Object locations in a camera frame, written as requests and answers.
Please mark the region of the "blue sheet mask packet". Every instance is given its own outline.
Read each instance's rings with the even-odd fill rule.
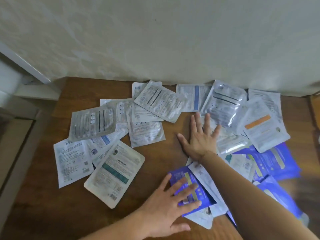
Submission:
[[[201,206],[199,206],[197,209],[194,209],[193,211],[190,211],[189,213],[183,214],[182,216],[186,216],[188,214],[199,211],[203,208],[209,207],[217,203],[212,198],[212,196],[205,190],[205,188],[200,184],[198,179],[194,176],[194,174],[191,172],[191,170],[187,166],[181,167],[174,171],[170,171],[169,173],[171,173],[172,175],[170,179],[171,186],[174,185],[179,179],[187,178],[187,183],[182,185],[181,188],[174,193],[174,195],[177,195],[180,191],[186,189],[189,185],[193,183],[196,183],[199,186],[192,194],[188,195],[187,199],[179,202],[178,205],[183,206],[185,204],[189,204],[197,200],[201,200],[201,203],[202,203]]]
[[[301,218],[303,212],[298,208],[293,198],[278,184],[275,178],[268,176],[257,187],[283,205],[296,218]]]
[[[257,163],[258,169],[253,177],[255,181],[261,182],[268,175],[276,180],[297,178],[301,169],[294,161],[286,143],[281,143],[264,153],[259,153],[252,145],[234,154],[246,154],[247,158]]]

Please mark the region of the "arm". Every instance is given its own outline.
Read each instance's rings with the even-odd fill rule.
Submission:
[[[178,139],[185,152],[210,174],[244,239],[318,239],[281,204],[246,180],[216,153],[220,126],[211,134],[210,115],[202,129],[199,113],[191,117],[190,143]]]
[[[190,226],[187,223],[174,224],[174,221],[182,214],[201,205],[201,201],[196,201],[178,206],[178,202],[191,194],[198,188],[198,185],[192,184],[173,196],[187,180],[182,178],[165,191],[170,178],[171,174],[168,174],[158,189],[138,210],[122,220],[82,238],[82,240],[141,240],[147,237],[165,237],[181,231],[190,231]]]

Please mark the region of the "barcode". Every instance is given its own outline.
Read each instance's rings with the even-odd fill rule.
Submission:
[[[117,197],[114,196],[114,194],[110,194],[110,198],[113,199],[113,200],[116,200],[116,199],[117,199]]]
[[[250,168],[250,163],[246,162],[246,163],[244,164],[244,167],[245,167],[246,170],[248,170],[248,169]]]

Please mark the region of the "hand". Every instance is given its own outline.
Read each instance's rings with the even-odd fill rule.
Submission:
[[[167,191],[164,191],[170,178],[171,174],[168,174],[146,202],[134,212],[139,214],[143,221],[141,230],[146,232],[145,237],[166,237],[177,232],[190,231],[190,226],[187,223],[173,224],[173,222],[182,214],[186,214],[201,205],[201,201],[196,201],[178,206],[178,202],[186,199],[198,188],[198,185],[192,184],[173,196],[187,182],[187,179],[185,177],[180,179]]]
[[[210,128],[210,114],[206,113],[204,118],[204,127],[200,121],[200,113],[196,112],[195,117],[190,118],[190,143],[182,134],[178,134],[178,140],[182,145],[183,150],[193,160],[200,161],[207,152],[217,153],[217,137],[220,133],[221,125],[218,125],[214,132]]]

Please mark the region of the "wooden table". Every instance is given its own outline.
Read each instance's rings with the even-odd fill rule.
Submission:
[[[166,86],[175,91],[175,86]],[[99,106],[100,99],[131,97],[132,82],[68,78],[52,114],[52,119],[17,195],[2,232],[2,239],[78,239],[137,209],[158,187],[168,171],[184,166],[187,156],[182,152],[177,133],[189,137],[190,113],[182,113],[175,124],[164,121],[165,141],[135,148],[146,160],[125,195],[114,210],[87,191],[83,178],[58,189],[53,144],[66,139],[73,111]],[[283,97],[285,125],[291,135],[288,146],[303,170],[319,177],[320,166],[313,141],[314,126],[307,100]],[[129,135],[122,141],[130,145]],[[296,180],[284,182],[292,194]],[[211,230],[188,222],[191,232],[167,239],[242,239],[226,216],[214,219]]]

